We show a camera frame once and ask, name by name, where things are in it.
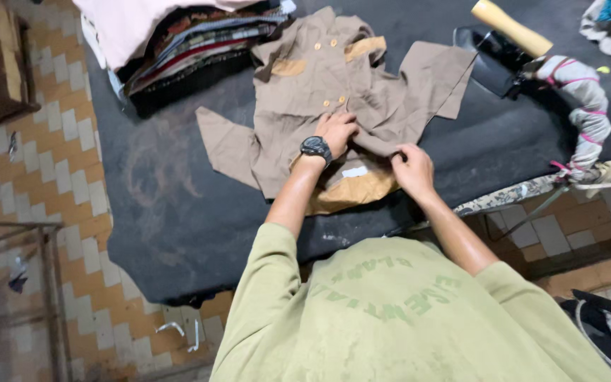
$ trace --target man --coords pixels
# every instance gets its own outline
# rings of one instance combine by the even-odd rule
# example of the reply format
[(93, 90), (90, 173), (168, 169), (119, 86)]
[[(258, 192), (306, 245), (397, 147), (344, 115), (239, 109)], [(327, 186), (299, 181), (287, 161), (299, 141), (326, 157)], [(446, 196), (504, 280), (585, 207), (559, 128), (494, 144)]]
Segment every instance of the man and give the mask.
[(555, 301), (440, 199), (429, 156), (399, 145), (397, 182), (449, 259), (410, 239), (367, 239), (313, 265), (296, 238), (328, 162), (359, 127), (324, 115), (260, 227), (230, 309), (212, 381), (611, 381)]

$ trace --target black watch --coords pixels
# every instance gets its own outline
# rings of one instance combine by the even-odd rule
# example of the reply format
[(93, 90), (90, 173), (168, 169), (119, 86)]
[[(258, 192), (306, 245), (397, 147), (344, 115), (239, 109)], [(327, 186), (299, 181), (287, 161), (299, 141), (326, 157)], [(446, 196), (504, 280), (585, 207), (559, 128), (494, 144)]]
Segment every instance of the black watch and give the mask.
[(331, 163), (331, 151), (329, 145), (324, 138), (316, 136), (305, 138), (305, 141), (301, 143), (301, 152), (305, 155), (317, 155), (321, 156), (327, 162), (327, 166)]

